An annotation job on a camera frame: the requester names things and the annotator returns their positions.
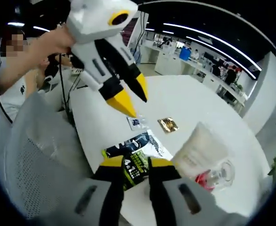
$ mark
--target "ceiling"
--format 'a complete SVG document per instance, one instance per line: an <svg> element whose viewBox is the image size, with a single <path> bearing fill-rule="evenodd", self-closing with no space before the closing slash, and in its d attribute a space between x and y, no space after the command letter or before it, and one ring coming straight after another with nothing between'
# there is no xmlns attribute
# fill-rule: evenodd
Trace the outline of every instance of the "ceiling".
<svg viewBox="0 0 276 226"><path fill-rule="evenodd" d="M133 1L137 4L150 2L149 0ZM262 1L251 2L249 0L244 2L243 0L237 0L235 2L224 2L216 0L214 5L239 14L261 30L276 45L275 1L273 1L272 5L264 6ZM201 2L210 3L212 1L202 0ZM174 36L179 38L190 36L199 39L199 33L197 32L166 26L163 23L184 25L209 33L230 43L255 62L260 61L269 51L274 52L276 55L276 48L251 26L228 13L212 7L173 1L140 5L139 10L149 13L149 24L147 27L155 29L156 32L167 30L174 32ZM69 11L70 2L68 0L42 0L36 4L27 2L20 7L20 14L16 14L14 20L25 23L23 29L27 36L36 37L41 35L43 31L33 29L33 26L49 30L54 29L60 21L66 20ZM232 56L243 66L249 67L252 65L245 57L232 48L214 39L212 39L212 42L214 47Z"/></svg>

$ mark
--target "round table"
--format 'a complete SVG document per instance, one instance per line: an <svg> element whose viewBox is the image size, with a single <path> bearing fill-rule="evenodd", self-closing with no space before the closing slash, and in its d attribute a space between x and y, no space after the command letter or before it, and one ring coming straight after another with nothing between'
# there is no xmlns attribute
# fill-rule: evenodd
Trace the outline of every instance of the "round table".
<svg viewBox="0 0 276 226"><path fill-rule="evenodd" d="M175 155L190 137L198 122L214 130L234 153L235 179L231 187L213 191L216 204L226 212L250 216L260 199L260 183L270 168L255 135L242 118L219 96L197 80L185 75L147 77L149 100L140 100L127 86L137 113L164 147ZM131 131L126 116L107 105L99 92L90 88L71 93L71 105L79 138L87 160L95 172L103 161L101 150L130 139L141 131ZM165 134L158 119L172 117L178 131ZM125 192L121 214L134 226L154 226L156 220L149 197L148 181Z"/></svg>

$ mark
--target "floor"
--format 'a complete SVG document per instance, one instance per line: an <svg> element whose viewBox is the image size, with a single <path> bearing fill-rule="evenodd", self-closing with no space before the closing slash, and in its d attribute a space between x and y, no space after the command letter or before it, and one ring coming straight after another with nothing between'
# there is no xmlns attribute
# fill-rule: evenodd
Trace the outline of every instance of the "floor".
<svg viewBox="0 0 276 226"><path fill-rule="evenodd" d="M138 67L144 76L160 75L154 71L155 65L153 64L142 64L138 65ZM196 75L192 77L199 82L202 82L202 78ZM269 165L271 165L273 163L273 158L276 156L276 107L265 126L256 135L256 138L266 155Z"/></svg>

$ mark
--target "gold wrapper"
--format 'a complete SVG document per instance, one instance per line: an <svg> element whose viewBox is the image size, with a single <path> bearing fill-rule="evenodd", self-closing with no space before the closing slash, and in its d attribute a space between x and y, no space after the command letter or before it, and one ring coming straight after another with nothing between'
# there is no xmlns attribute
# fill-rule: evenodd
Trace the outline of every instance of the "gold wrapper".
<svg viewBox="0 0 276 226"><path fill-rule="evenodd" d="M164 119L159 119L158 122L160 123L162 129L164 130L165 133L171 133L174 131L177 131L179 128L175 124L172 118L164 118Z"/></svg>

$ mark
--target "white shirt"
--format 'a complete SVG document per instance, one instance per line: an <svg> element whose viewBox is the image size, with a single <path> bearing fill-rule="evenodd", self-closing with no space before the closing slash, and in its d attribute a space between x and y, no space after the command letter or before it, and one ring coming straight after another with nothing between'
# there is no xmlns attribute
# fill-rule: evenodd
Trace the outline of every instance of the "white shirt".
<svg viewBox="0 0 276 226"><path fill-rule="evenodd" d="M197 60L197 59L199 58L199 53L194 51L194 52L191 54L191 58Z"/></svg>
<svg viewBox="0 0 276 226"><path fill-rule="evenodd" d="M6 65L6 58L1 57L0 75ZM12 87L0 96L0 102L12 121L15 120L18 111L26 99L26 83L24 76L20 78Z"/></svg>

